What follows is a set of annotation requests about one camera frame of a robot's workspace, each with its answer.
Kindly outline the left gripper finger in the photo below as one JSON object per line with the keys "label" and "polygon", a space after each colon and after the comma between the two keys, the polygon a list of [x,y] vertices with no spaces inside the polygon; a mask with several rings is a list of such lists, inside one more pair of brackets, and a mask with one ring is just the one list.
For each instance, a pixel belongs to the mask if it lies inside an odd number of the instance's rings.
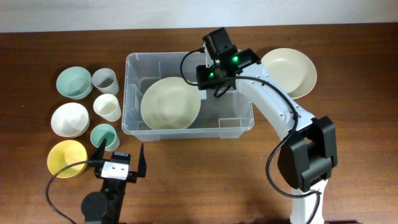
{"label": "left gripper finger", "polygon": [[138,162],[138,177],[144,178],[146,176],[146,170],[147,170],[147,165],[146,165],[146,159],[144,155],[144,144],[141,144],[140,148],[140,154],[139,154],[139,162]]}
{"label": "left gripper finger", "polygon": [[90,160],[97,161],[102,160],[107,140],[103,139],[97,150],[90,156]]}

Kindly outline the beige plate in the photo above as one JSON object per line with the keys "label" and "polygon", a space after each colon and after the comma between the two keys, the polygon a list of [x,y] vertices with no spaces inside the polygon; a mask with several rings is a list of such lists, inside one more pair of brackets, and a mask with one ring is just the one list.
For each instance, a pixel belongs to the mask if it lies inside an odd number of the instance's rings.
{"label": "beige plate", "polygon": [[168,77],[151,85],[141,101],[141,116],[153,130],[186,129],[196,120],[201,107],[197,87],[182,78]]}
{"label": "beige plate", "polygon": [[271,50],[261,62],[270,76],[292,98],[309,94],[317,82],[317,70],[311,59],[304,53],[290,48]]}

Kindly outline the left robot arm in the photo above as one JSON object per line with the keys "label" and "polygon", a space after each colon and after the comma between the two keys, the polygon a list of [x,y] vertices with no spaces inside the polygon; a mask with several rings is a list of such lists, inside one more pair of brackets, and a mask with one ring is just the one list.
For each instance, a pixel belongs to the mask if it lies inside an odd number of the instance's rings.
{"label": "left robot arm", "polygon": [[103,140],[97,150],[90,156],[95,161],[92,165],[96,178],[103,184],[100,191],[88,194],[81,203],[81,212],[85,223],[118,223],[125,196],[126,185],[135,184],[138,178],[146,176],[146,159],[144,147],[141,146],[138,170],[129,169],[131,155],[113,152],[111,158],[103,157],[107,140]]}

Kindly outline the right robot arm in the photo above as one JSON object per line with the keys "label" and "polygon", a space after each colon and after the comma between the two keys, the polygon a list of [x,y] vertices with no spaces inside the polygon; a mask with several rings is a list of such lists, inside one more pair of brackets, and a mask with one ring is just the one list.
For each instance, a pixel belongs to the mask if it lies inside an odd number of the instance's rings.
{"label": "right robot arm", "polygon": [[281,176],[292,188],[291,193],[278,193],[292,199],[291,223],[324,223],[323,194],[333,168],[338,163],[336,131],[332,120],[316,118],[291,99],[267,73],[261,59],[251,50],[238,50],[225,28],[203,37],[200,52],[205,65],[196,68],[200,90],[219,91],[233,87],[249,98],[274,128],[280,143],[266,162],[266,176],[277,156]]}

